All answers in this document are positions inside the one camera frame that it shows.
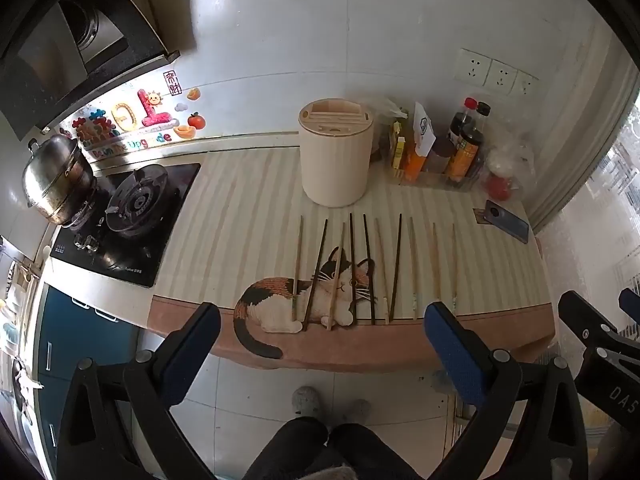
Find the dark chopstick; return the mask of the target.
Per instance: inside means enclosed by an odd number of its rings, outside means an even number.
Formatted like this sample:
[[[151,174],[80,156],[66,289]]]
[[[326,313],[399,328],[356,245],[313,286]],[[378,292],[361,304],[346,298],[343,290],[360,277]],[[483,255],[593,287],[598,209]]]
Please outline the dark chopstick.
[[[349,261],[350,261],[350,279],[349,284],[352,288],[352,299],[349,304],[349,312],[352,315],[352,320],[349,326],[353,326],[357,323],[357,283],[356,283],[356,258],[355,258],[355,233],[354,233],[354,216],[352,212],[349,213]]]
[[[322,235],[321,235],[320,245],[318,249],[318,255],[316,258],[316,264],[314,265],[314,273],[312,274],[311,286],[309,289],[309,294],[307,297],[307,302],[306,302],[306,307],[304,312],[303,332],[306,332],[307,327],[309,325],[309,321],[310,321],[312,300],[314,300],[314,292],[316,291],[318,278],[320,274],[322,254],[323,254],[324,243],[326,242],[326,231],[328,230],[328,224],[329,224],[329,218],[325,218],[323,222],[323,229],[322,229]]]
[[[395,306],[396,306],[396,298],[397,298],[399,263],[400,263],[400,252],[401,252],[402,213],[398,214],[397,227],[398,229],[397,229],[396,244],[395,244],[392,298],[390,298],[390,321],[393,321],[395,317]]]
[[[372,326],[376,324],[376,314],[375,314],[375,296],[374,296],[374,262],[371,258],[371,245],[370,245],[370,236],[369,236],[369,228],[367,222],[367,215],[362,215],[363,222],[363,232],[364,232],[364,244],[366,244],[366,256],[367,256],[367,277],[368,277],[368,293],[369,293],[369,306],[370,306],[370,322]]]

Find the blue cabinet door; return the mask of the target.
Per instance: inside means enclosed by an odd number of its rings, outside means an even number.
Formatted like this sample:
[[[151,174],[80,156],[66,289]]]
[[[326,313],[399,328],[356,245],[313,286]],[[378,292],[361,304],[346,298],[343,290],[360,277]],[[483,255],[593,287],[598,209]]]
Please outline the blue cabinet door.
[[[37,380],[42,388],[35,399],[47,463],[55,470],[58,434],[77,363],[85,358],[100,365],[129,361],[137,348],[139,329],[51,286],[44,288],[39,321]]]

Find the black gas stove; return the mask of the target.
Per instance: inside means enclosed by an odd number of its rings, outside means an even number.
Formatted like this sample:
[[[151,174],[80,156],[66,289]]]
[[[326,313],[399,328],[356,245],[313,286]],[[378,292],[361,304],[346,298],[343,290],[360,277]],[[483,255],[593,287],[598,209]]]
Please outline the black gas stove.
[[[154,285],[197,162],[151,164],[98,177],[85,208],[60,229],[51,256],[115,280]]]

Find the plastic bag with red item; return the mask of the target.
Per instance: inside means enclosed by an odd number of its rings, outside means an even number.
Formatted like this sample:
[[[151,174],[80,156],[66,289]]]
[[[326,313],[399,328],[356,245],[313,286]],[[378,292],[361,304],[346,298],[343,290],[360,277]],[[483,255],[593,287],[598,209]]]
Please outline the plastic bag with red item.
[[[480,182],[494,202],[520,200],[535,191],[535,154],[528,132],[495,126],[490,133]]]

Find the clear plastic organizer tray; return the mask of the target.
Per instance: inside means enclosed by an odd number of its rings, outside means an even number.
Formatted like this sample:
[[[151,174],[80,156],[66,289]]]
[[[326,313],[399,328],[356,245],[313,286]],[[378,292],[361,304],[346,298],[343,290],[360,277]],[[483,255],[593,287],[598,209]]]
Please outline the clear plastic organizer tray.
[[[454,182],[446,176],[445,169],[448,162],[454,157],[454,144],[448,139],[448,136],[439,136],[436,139],[430,154],[424,160],[421,171],[414,178],[408,176],[406,170],[411,149],[412,145],[407,142],[402,152],[400,167],[396,169],[393,166],[395,150],[384,148],[383,160],[386,167],[384,172],[390,183],[465,193],[480,191],[480,176],[478,174],[475,177],[464,177],[460,182]]]

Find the striped cat table mat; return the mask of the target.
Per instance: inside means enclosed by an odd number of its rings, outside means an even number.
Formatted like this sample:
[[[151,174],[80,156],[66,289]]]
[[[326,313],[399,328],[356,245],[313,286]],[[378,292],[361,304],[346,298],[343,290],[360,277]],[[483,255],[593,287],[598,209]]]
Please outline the striped cat table mat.
[[[222,332],[216,352],[265,368],[301,367],[334,372],[375,372],[426,367],[435,356],[425,339],[425,307],[437,301],[432,272],[432,224],[439,242],[442,301],[452,311],[452,224],[458,236],[458,304],[454,315],[491,348],[531,358],[554,335],[550,292],[534,240],[523,244],[480,218],[480,192],[398,185],[374,165],[356,204],[330,209],[313,203],[300,183],[294,148],[219,152],[203,156],[175,224],[153,288],[146,325],[166,334],[179,328],[203,301],[216,304]],[[349,213],[354,216],[357,323],[349,326]],[[380,220],[392,298],[398,214],[401,252],[395,317],[384,323],[374,219]],[[367,215],[374,262],[376,324],[370,322]],[[297,321],[292,287],[300,215],[304,216]],[[409,218],[416,229],[419,318],[412,316]],[[323,222],[326,242],[309,325],[303,318]],[[335,253],[346,222],[340,284],[332,330],[328,322]]]

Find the stainless steel pot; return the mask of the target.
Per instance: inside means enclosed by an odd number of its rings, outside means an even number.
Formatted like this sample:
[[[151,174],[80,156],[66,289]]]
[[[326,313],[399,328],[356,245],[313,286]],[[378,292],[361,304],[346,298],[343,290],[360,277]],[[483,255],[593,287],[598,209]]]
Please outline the stainless steel pot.
[[[32,139],[27,147],[30,157],[22,174],[27,206],[36,208],[47,222],[71,226],[96,188],[78,140],[57,133],[42,143]]]

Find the red cap sauce bottle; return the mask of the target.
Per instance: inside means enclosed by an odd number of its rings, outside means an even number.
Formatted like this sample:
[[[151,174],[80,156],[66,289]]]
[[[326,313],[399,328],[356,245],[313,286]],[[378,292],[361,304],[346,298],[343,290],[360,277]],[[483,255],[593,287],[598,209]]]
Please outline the red cap sauce bottle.
[[[472,98],[472,96],[468,96],[464,100],[461,110],[458,110],[457,113],[454,114],[454,118],[452,118],[448,129],[448,139],[453,146],[458,144],[463,128],[475,122],[476,109],[477,100]]]

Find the orange seasoning box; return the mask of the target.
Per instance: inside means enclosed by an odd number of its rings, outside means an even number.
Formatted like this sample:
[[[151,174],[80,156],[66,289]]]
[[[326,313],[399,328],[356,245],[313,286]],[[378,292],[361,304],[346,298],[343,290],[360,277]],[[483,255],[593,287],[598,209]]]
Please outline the orange seasoning box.
[[[410,148],[408,148],[404,173],[404,178],[407,181],[413,182],[419,177],[435,140],[436,136],[431,118],[426,114],[423,105],[415,102],[412,123],[412,143]]]

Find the yellow seasoning box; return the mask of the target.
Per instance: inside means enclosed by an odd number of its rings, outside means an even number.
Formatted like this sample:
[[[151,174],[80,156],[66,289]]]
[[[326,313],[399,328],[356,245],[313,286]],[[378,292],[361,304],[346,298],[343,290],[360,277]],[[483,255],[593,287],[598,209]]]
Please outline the yellow seasoning box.
[[[393,122],[392,130],[390,130],[390,166],[392,166],[394,177],[397,179],[401,179],[404,175],[402,160],[405,155],[405,147],[404,123],[396,119]]]

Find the cream cylindrical utensil holder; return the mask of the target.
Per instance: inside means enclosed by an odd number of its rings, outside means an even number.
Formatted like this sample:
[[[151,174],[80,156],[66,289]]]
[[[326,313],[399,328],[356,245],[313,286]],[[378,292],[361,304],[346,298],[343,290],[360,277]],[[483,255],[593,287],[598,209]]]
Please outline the cream cylindrical utensil holder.
[[[316,204],[349,206],[367,188],[373,142],[373,117],[361,104],[324,99],[298,115],[302,185]]]

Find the black range hood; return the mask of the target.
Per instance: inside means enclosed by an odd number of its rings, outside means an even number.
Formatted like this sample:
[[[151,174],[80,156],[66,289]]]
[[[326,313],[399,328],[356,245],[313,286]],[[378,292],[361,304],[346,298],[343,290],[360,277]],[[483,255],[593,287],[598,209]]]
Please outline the black range hood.
[[[176,58],[150,0],[1,0],[1,118],[24,139]]]

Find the white wall socket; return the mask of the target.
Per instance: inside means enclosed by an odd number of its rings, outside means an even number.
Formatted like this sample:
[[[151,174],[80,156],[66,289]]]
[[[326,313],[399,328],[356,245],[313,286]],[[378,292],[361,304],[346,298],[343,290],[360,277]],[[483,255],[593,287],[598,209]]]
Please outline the white wall socket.
[[[491,66],[491,58],[477,52],[460,49],[454,63],[454,79],[464,84],[483,87]]]
[[[518,98],[530,98],[536,93],[538,82],[539,80],[533,75],[519,70],[516,73],[511,94]]]
[[[507,96],[518,76],[518,70],[506,63],[492,60],[485,79],[484,87],[491,91]]]

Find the colourful wall stickers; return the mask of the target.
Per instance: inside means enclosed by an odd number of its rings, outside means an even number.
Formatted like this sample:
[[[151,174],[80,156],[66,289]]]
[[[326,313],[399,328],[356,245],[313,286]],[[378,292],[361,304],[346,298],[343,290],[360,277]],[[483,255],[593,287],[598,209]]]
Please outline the colourful wall stickers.
[[[169,66],[107,91],[54,131],[77,140],[89,162],[191,141],[206,128],[198,108],[201,96]]]

